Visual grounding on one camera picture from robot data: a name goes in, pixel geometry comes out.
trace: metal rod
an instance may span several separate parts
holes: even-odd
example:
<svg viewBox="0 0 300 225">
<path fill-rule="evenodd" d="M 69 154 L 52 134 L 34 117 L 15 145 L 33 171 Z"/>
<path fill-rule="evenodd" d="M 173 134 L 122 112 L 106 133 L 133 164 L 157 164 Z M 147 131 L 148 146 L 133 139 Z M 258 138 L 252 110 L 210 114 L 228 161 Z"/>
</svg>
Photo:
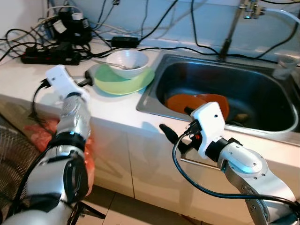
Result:
<svg viewBox="0 0 300 225">
<path fill-rule="evenodd" d="M 192 159 L 185 158 L 185 155 L 181 155 L 180 161 L 220 171 L 220 169 L 218 167 L 214 166 L 214 165 L 209 165 L 209 164 L 206 164 L 206 163 L 200 163 L 198 161 L 194 161 Z"/>
<path fill-rule="evenodd" d="M 230 47 L 230 44 L 231 44 L 231 41 L 232 41 L 233 33 L 234 33 L 236 25 L 239 21 L 240 15 L 241 15 L 242 11 L 244 10 L 243 8 L 240 7 L 241 4 L 243 4 L 243 2 L 244 2 L 244 0 L 240 0 L 240 4 L 238 6 L 238 9 L 235 12 L 234 19 L 233 19 L 232 24 L 230 26 L 228 36 L 227 36 L 227 38 L 225 39 L 225 41 L 223 43 L 220 54 L 218 55 L 218 61 L 224 62 L 226 60 L 226 55 L 228 53 L 228 50 L 229 50 L 229 47 Z"/>
</svg>

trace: wall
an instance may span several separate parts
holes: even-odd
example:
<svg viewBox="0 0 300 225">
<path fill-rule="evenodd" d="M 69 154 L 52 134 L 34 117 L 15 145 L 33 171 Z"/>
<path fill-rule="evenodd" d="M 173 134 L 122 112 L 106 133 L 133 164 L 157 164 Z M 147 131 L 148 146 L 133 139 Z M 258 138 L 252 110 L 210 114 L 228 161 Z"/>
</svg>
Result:
<svg viewBox="0 0 300 225">
<path fill-rule="evenodd" d="M 164 19 L 161 27 L 168 26 L 174 13 L 174 20 L 181 18 L 175 26 L 173 26 L 161 38 L 194 42 L 191 16 L 190 16 L 190 0 L 184 0 L 177 3 L 176 8 L 171 10 L 169 15 Z M 198 33 L 198 41 L 200 44 L 220 46 L 226 38 L 231 21 L 234 16 L 236 7 L 211 4 L 212 2 L 224 1 L 218 0 L 196 0 L 194 4 L 195 22 Z M 225 1 L 228 5 L 234 5 L 237 0 Z M 97 21 L 98 15 L 102 7 L 103 0 L 73 0 L 72 4 L 76 4 L 82 8 L 86 17 L 91 21 Z M 116 6 L 106 24 L 124 27 L 129 30 L 140 29 L 145 14 L 146 0 L 121 0 Z M 166 9 L 172 3 L 170 0 L 150 0 L 148 18 L 145 27 L 154 27 L 160 20 Z M 293 5 L 274 5 L 261 2 L 260 4 L 272 8 L 284 8 L 289 12 L 297 14 L 300 4 Z M 108 0 L 105 7 L 104 18 L 111 7 L 111 0 Z M 260 16 L 257 20 L 240 19 L 236 31 L 233 36 L 232 49 L 235 47 L 247 51 L 264 51 L 268 47 L 277 44 L 289 36 L 294 26 L 292 19 L 285 15 L 277 13 L 267 13 Z M 156 31 L 151 37 L 158 37 L 164 33 L 164 30 Z M 299 52 L 300 36 L 296 35 L 292 41 L 276 49 L 276 52 Z"/>
<path fill-rule="evenodd" d="M 38 22 L 38 18 L 43 16 L 45 9 L 44 0 L 3 0 L 0 5 L 0 38 L 12 28 L 30 30 L 30 26 Z M 6 45 L 0 45 L 0 49 L 6 50 Z M 9 60 L 6 57 L 0 64 Z"/>
</svg>

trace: green plate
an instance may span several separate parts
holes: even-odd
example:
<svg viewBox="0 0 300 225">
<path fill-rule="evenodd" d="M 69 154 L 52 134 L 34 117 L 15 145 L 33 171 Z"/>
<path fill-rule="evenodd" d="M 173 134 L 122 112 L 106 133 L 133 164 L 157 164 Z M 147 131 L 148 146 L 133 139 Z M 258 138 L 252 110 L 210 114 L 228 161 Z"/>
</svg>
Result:
<svg viewBox="0 0 300 225">
<path fill-rule="evenodd" d="M 146 87 L 154 78 L 154 71 L 147 67 L 140 75 L 127 80 L 116 75 L 108 65 L 101 65 L 95 72 L 95 85 L 106 93 L 126 95 Z"/>
</svg>

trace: white bowl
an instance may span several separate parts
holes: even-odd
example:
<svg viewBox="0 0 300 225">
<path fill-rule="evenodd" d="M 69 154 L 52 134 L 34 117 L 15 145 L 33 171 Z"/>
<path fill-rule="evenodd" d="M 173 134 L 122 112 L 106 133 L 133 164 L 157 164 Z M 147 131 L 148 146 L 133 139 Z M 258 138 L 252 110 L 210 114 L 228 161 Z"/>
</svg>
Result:
<svg viewBox="0 0 300 225">
<path fill-rule="evenodd" d="M 117 75 L 125 79 L 131 79 L 144 72 L 148 61 L 148 56 L 137 50 L 121 50 L 110 54 L 106 58 L 106 62 L 109 63 L 124 65 L 128 68 L 139 67 L 137 69 L 122 69 L 120 67 L 110 66 Z"/>
</svg>

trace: power adapter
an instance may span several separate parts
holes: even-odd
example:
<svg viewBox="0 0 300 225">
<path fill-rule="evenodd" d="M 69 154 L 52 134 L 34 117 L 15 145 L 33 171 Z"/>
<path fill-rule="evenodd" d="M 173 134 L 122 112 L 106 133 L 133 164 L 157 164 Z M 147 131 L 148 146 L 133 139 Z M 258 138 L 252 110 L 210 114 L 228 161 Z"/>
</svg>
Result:
<svg viewBox="0 0 300 225">
<path fill-rule="evenodd" d="M 92 40 L 88 19 L 81 13 L 59 12 L 45 26 L 47 35 L 59 42 L 71 42 L 75 45 L 85 45 Z"/>
<path fill-rule="evenodd" d="M 136 48 L 139 43 L 137 37 L 113 37 L 111 39 L 112 47 L 117 48 Z"/>
</svg>

